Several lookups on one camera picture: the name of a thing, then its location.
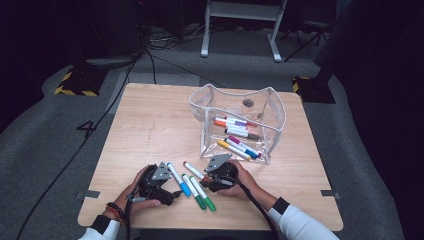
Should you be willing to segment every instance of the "person's right hand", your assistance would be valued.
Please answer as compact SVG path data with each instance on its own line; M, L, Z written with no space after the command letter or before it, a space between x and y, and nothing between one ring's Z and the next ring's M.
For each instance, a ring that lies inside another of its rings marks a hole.
M255 179L252 177L252 175L243 168L243 166L240 164L237 160L228 160L231 164L233 164L237 170L238 170L238 179L240 182L245 185L250 191L255 191L256 189L259 189L259 185L256 183ZM218 195L227 196L227 197L239 197L245 200L248 200L249 198L246 196L246 193L241 189L241 187L236 184L233 187L229 189L221 189L217 191Z
M252 177L252 175L243 168L237 160L229 160L228 162L232 163L238 170L238 179L240 182L246 186L253 198L259 202L259 204L268 211L277 201L277 198L262 189ZM219 195L228 196L228 197L239 197L245 200L248 200L246 193L240 187L240 185L236 184L229 189L221 189L217 192Z

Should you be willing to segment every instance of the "blue marker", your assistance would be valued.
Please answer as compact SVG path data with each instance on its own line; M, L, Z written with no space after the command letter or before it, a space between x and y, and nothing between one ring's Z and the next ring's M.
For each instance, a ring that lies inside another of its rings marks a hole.
M190 189L188 188L187 184L181 180L180 176L178 175L177 171L175 171L174 166L172 166L172 164L169 162L167 163L168 169L171 171L172 176L174 176L175 180L177 181L177 183L180 185L181 189L183 190L183 193L187 196L190 197Z

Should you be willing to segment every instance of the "green marker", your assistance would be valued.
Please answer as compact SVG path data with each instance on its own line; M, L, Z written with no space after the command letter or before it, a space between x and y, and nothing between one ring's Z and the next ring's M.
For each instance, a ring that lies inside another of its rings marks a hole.
M199 183L197 183L196 179L193 176L190 176L190 181L193 184L194 188L199 192L200 196L202 196L203 201L205 201L206 206L212 211L215 212L216 208L215 205L213 205L213 202L211 199L206 195L206 193L203 191L202 187L200 187Z
M203 202L202 197L196 191L196 188L190 182L190 180L188 179L187 175L185 175L185 173L183 173L182 177L183 177L184 182L187 184L188 188L190 188L191 193L193 193L194 199L196 199L196 201L199 204L200 208L202 210L206 210L205 202Z

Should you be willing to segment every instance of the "bracelet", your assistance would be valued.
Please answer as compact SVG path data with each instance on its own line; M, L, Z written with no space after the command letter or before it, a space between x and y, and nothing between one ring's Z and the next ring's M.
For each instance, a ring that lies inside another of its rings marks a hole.
M125 214L121 210L121 208L118 207L118 205L116 205L114 202L109 202L108 204L106 204L106 206L107 206L106 209L109 212L112 212L118 218L118 221L122 225L125 225Z

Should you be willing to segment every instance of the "pen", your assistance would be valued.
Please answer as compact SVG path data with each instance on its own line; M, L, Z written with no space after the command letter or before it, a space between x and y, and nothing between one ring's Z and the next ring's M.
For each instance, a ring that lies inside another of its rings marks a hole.
M240 150L240 151L242 151L242 152L244 152L244 153L246 153L246 154L249 154L252 158L257 158L257 157L258 157L258 155L256 155L255 153L251 152L249 149L246 149L246 148L244 148L244 147L242 147L242 146L238 145L237 143L235 143L235 142L231 141L231 140L230 140L230 139L228 139L228 138L225 138L225 139L224 139L224 141L225 141L226 143L230 144L231 146L233 146L233 147L237 148L238 150Z
M252 122L243 121L243 120L240 120L240 119L237 119L237 118L229 118L229 117L225 117L225 119L226 119L226 120L229 120L229 121L239 121L239 122L243 122L243 123L246 123L246 125L249 125L249 126L252 126L252 127L257 127L257 126L258 126L258 125L254 124L254 123L252 123Z
M228 144L228 143L226 143L224 140L218 140L218 144L221 146L221 147L224 147L224 148L226 148L226 149L229 149L229 150L231 150L231 151L233 151L233 152L235 152L235 153L237 153L238 155L240 155L240 156L242 156L242 157L244 157L244 158L246 158L246 159L250 159L251 158L251 156L249 155L249 154L247 154L247 153L245 153L245 152L242 152L242 151L240 151L239 149L237 149L237 148L235 148L235 147L233 147L233 146L230 146L230 144Z
M175 180L177 181L177 183L180 185L181 189L183 190L183 193L187 197L190 197L190 189L188 188L187 184L183 180L181 180L177 171L175 171L174 166L172 166L170 162L167 164L167 166L168 166L168 169L171 171L172 176L174 176Z
M190 172L192 172L194 175L196 175L196 177L198 177L199 179L205 181L205 182L210 182L211 180L206 177L205 175L203 175L201 172L199 172L196 168L194 168L190 163L188 163L187 161L184 161L184 166L190 170Z
M236 131L232 128L229 129L225 129L225 133L227 134L233 134L236 136L240 136L240 137L245 137L247 139L252 139L252 140L258 140L259 136L256 134L252 134L252 133L248 133L248 132L241 132L241 131Z
M222 122L222 121L218 121L218 120L213 121L213 123L215 125L221 126L221 127L233 127L233 128L240 128L240 129L246 130L246 125L236 125L236 124L231 123L231 122Z
M188 179L188 177L185 173L183 173L182 177L183 177L184 182L187 183L188 188L190 188L190 191L193 193L194 199L196 199L197 204L199 204L199 206L202 210L206 210L205 202L203 202L202 197L196 191L196 188L190 182L190 179Z
M230 123L236 126L246 126L245 121L236 120L236 119L223 119L223 118L214 118L215 121L224 122L224 123Z
M258 157L261 156L261 153L256 151L255 149L247 146L246 144L244 144L242 141L238 140L237 138L233 137L233 136L229 136L228 139L230 139L231 141L237 143L238 145L246 148L247 150L250 150L251 152L253 152L254 154L256 154Z
M194 179L193 176L190 176L190 182L193 184L194 188L199 192L200 196L202 196L203 200L206 203L206 206L212 211L215 212L216 208L215 205L213 205L213 202L211 199L206 195L206 193L203 191L202 187L197 183L196 179Z

